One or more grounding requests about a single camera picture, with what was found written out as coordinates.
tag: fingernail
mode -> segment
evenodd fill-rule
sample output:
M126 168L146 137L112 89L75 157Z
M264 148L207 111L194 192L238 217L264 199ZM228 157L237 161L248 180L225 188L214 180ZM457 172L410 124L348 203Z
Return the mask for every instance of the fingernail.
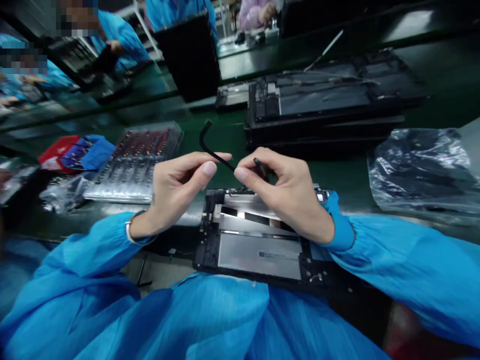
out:
M233 175L235 175L235 177L242 182L247 177L248 172L243 167L237 167L233 172Z
M203 172L208 176L212 176L217 171L217 165L213 161L208 161L203 166Z

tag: red container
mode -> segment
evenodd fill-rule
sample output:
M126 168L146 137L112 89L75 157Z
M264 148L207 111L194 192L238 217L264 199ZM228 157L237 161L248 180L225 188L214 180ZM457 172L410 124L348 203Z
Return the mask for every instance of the red container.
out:
M80 136L71 135L71 136L62 136L57 141L53 143L42 155L38 157L38 162L41 164L41 167L46 170L51 170L56 173L61 174L73 174L77 173L78 170L73 170L65 165L61 161L61 157L64 156L72 144L76 144L80 140Z

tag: barcode sticker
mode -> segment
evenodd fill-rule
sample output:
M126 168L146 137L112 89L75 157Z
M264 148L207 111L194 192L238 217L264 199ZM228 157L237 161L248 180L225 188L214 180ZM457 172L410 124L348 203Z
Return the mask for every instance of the barcode sticker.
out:
M258 251L258 257L264 259L282 259L282 260L295 260L298 261L299 254L279 254L279 253L272 253L267 251Z

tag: blue anti-static gown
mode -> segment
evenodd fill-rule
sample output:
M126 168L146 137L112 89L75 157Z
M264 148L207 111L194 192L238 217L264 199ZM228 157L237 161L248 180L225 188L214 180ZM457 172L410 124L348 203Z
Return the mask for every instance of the blue anti-static gown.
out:
M115 66L117 71L124 72L139 62L150 60L149 53L128 22L115 14L102 10L98 10L98 21L105 32L107 41L117 40L123 47L123 55ZM100 54L107 44L100 36L91 36L90 39L96 51Z
M387 216L343 217L335 198L334 260L430 331L480 348L480 247ZM126 236L131 216L45 258L0 325L4 359L388 358L324 299L264 283L196 273L141 299L119 271L141 248Z
M26 48L27 43L17 39L14 36L0 33L0 46L4 49L13 49L13 48ZM46 82L39 82L39 86L48 91L54 92L57 90L64 90L71 87L74 83L70 78L65 75L65 73L58 68L50 60L47 60L46 74L36 74L36 76L43 78ZM0 88L7 96L15 96L19 99L24 99L24 95L21 93L20 88L22 87L22 82L18 79L22 74L12 74L9 73L7 69L0 69L5 76L8 78L8 82L0 84Z
M156 32L205 9L208 10L208 20L216 44L218 42L217 20L211 0L146 0L148 17Z

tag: clear plastic bag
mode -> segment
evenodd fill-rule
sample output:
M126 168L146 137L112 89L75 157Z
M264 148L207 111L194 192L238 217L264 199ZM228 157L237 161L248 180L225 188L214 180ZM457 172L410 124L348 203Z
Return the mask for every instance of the clear plastic bag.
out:
M51 183L39 195L43 209L65 214L84 203L84 191L92 182L95 173L84 172L58 183Z
M480 183L456 129L397 129L368 154L377 205L434 221L477 225Z

